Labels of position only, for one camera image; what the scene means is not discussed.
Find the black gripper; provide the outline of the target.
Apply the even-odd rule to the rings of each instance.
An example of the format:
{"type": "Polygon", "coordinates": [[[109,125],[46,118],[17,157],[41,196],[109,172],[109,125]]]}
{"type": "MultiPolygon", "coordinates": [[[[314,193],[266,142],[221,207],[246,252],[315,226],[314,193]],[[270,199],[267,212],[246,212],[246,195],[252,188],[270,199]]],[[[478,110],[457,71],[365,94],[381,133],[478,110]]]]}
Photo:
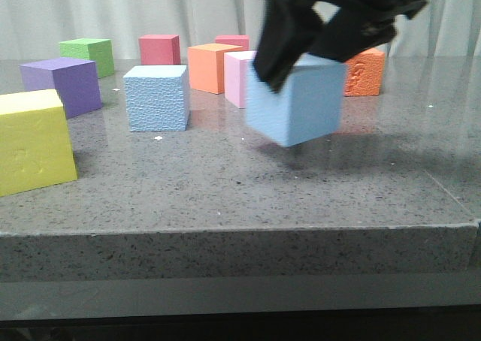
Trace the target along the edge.
{"type": "Polygon", "coordinates": [[[397,34],[394,17],[404,15],[412,19],[427,3],[427,0],[266,0],[254,69],[259,79],[278,93],[302,54],[308,51],[320,58],[345,62],[390,42],[397,34]],[[322,19],[313,9],[315,2],[343,9],[323,27],[322,19]]]}

